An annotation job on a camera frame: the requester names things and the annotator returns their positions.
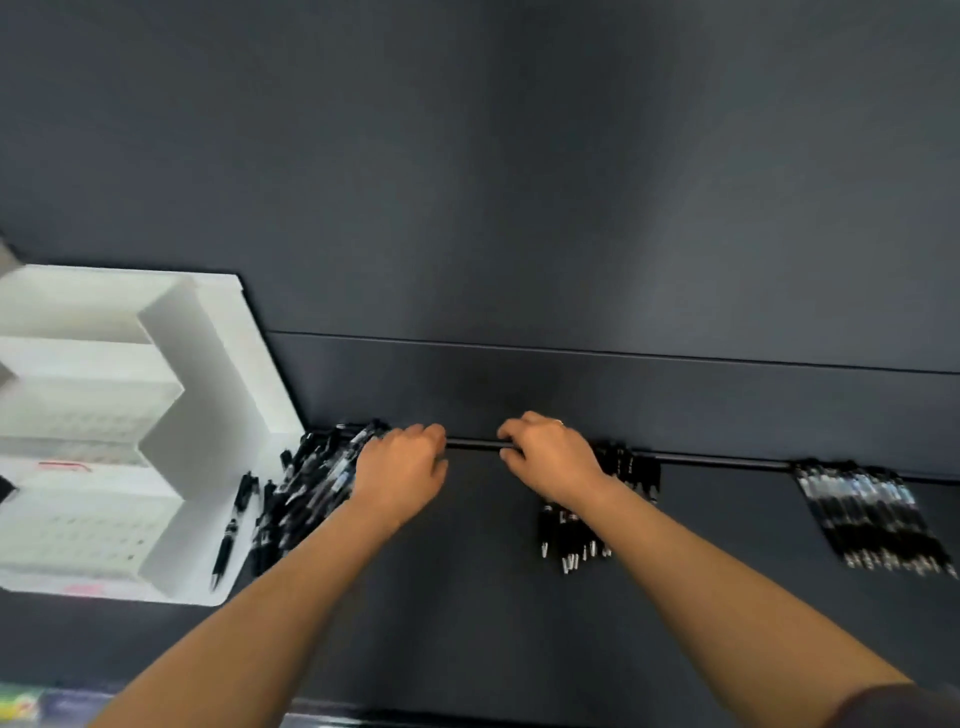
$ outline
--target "plastic compartment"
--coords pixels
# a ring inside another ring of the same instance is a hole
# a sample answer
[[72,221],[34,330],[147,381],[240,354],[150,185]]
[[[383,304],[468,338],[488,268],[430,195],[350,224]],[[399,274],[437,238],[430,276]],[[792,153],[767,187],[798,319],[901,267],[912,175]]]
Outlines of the plastic compartment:
[[0,278],[0,474],[19,489],[0,504],[0,586],[222,602],[254,519],[211,593],[240,477],[279,478],[301,433],[236,277]]

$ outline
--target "hand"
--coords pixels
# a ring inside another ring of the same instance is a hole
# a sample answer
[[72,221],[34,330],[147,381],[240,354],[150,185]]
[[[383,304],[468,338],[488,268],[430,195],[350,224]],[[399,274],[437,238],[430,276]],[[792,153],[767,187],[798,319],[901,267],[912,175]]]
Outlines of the hand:
[[400,528],[440,492],[447,461],[438,459],[446,446],[440,425],[411,425],[374,437],[357,459],[350,500],[383,515]]
[[500,451],[500,457],[520,480],[541,496],[583,515],[589,498],[615,480],[600,470],[583,435],[560,420],[526,412],[507,420],[496,436],[511,438],[522,450]]

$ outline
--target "forearm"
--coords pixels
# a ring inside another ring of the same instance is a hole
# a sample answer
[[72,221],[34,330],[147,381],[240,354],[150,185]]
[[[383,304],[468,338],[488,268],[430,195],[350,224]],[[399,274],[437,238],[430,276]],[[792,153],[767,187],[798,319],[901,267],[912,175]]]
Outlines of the forearm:
[[91,726],[278,724],[331,608],[394,528],[348,501],[171,647]]
[[618,481],[591,491],[581,515],[747,725],[819,728],[851,695],[909,682],[829,619]]

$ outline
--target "pen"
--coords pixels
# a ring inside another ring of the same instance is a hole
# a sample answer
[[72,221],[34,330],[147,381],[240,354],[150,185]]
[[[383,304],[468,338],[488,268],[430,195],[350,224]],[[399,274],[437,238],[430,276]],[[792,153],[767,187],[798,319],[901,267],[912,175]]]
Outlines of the pen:
[[240,479],[240,487],[237,488],[237,496],[233,500],[230,523],[227,524],[224,539],[220,542],[220,551],[217,553],[217,560],[213,565],[213,574],[210,576],[210,591],[215,590],[224,577],[227,563],[230,560],[230,552],[233,551],[233,542],[236,540],[237,531],[240,530],[240,518],[247,510],[247,505],[250,503],[253,493],[259,493],[259,491],[260,481],[252,474],[247,473]]

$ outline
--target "wrist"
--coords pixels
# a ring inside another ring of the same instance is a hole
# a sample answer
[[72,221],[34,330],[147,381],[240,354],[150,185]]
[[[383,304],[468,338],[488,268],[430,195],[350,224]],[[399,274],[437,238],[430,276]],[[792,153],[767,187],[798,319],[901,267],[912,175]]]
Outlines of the wrist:
[[582,501],[574,511],[584,521],[589,522],[609,507],[617,495],[630,492],[630,488],[612,475],[600,473],[584,488]]
[[403,525],[403,520],[393,513],[393,509],[363,498],[352,497],[338,510],[346,510],[349,518],[368,525],[384,541],[393,536]]

